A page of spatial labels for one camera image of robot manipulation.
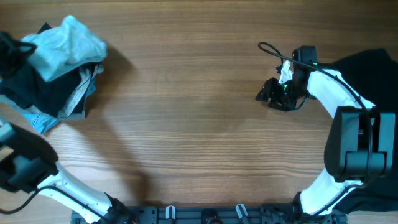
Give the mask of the light blue t-shirt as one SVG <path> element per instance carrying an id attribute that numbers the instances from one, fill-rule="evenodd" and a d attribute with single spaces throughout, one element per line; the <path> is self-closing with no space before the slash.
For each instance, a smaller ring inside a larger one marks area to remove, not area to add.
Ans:
<path id="1" fill-rule="evenodd" d="M 27 35 L 22 41 L 36 46 L 28 61 L 46 82 L 107 56 L 106 43 L 71 15 L 60 26 Z"/>

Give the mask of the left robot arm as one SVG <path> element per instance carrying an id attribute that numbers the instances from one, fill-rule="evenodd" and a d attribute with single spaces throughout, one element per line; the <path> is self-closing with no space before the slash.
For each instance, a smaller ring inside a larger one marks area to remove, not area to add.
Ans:
<path id="1" fill-rule="evenodd" d="M 87 223 L 137 223 L 134 212 L 119 200 L 84 184 L 65 170 L 53 147 L 15 124 L 1 122 L 1 188 L 44 195 L 80 214 Z"/>

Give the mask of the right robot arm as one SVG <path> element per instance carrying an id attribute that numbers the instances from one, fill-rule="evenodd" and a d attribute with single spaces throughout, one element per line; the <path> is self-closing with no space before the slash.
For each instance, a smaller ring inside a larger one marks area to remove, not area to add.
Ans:
<path id="1" fill-rule="evenodd" d="M 266 42 L 258 46 L 281 63 L 279 77 L 264 83 L 257 101 L 291 112 L 314 99 L 332 118 L 324 169 L 274 215 L 286 223 L 340 223 L 351 212 L 396 211 L 397 62 L 387 50 L 321 63 L 313 46 L 291 57 Z"/>

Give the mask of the folded black garment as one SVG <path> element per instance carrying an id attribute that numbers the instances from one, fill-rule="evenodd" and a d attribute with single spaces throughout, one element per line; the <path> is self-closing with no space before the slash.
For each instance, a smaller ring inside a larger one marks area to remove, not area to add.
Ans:
<path id="1" fill-rule="evenodd" d="M 22 106 L 28 107 L 31 104 L 41 106 L 42 104 L 39 101 L 49 100 L 50 94 L 54 92 L 55 80 L 51 82 L 44 81 L 27 59 L 24 66 L 14 76 L 8 79 L 1 79 L 1 95 L 13 93 L 21 98 Z M 61 87 L 61 90 L 72 91 L 80 82 L 80 76 L 78 74 L 73 75 L 65 86 Z"/>

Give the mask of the folded blue denim garment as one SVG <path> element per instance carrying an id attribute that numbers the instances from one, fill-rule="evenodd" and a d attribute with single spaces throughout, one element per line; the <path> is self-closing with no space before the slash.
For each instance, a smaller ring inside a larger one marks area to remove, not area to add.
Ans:
<path id="1" fill-rule="evenodd" d="M 39 134 L 44 134 L 60 121 L 85 119 L 86 99 L 95 90 L 95 78 L 88 78 L 82 81 L 82 84 L 67 98 L 56 118 L 41 112 L 34 106 L 22 109 L 5 95 L 1 95 L 1 103 L 9 104 L 12 108 L 20 112 Z"/>

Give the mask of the folded grey garment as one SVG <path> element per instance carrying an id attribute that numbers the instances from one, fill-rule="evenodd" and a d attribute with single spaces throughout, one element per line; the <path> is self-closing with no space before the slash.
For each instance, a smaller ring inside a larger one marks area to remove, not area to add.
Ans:
<path id="1" fill-rule="evenodd" d="M 22 106 L 22 100 L 13 93 L 1 95 L 1 102 L 11 105 L 23 114 L 37 114 L 60 120 L 83 119 L 85 103 L 89 94 L 95 91 L 95 76 L 103 73 L 101 63 L 87 63 L 55 80 L 55 90 L 49 100 L 40 100 L 41 106 L 31 104 Z M 73 75 L 78 74 L 81 82 L 72 91 L 61 90 Z"/>

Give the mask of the black garment right pile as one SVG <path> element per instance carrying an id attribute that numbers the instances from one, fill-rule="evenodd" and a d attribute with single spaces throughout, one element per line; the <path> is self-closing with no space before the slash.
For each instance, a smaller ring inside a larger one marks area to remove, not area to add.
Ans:
<path id="1" fill-rule="evenodd" d="M 382 112 L 397 113 L 397 62 L 385 49 L 365 50 L 333 63 L 343 79 Z M 355 211 L 397 210 L 397 133 L 394 134 L 392 168 L 386 177 L 364 189 L 355 189 L 336 206 L 349 214 Z"/>

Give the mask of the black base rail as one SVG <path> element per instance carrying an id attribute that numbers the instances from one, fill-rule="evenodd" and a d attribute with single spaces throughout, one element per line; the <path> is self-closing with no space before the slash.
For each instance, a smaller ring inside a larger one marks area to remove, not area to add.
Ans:
<path id="1" fill-rule="evenodd" d="M 201 224 L 204 216 L 215 212 L 223 223 L 229 224 L 283 224 L 289 223 L 288 206 L 285 204 L 268 204 L 255 207 L 245 207 L 243 213 L 233 207 L 131 207 L 137 215 L 139 223 L 143 224 Z"/>

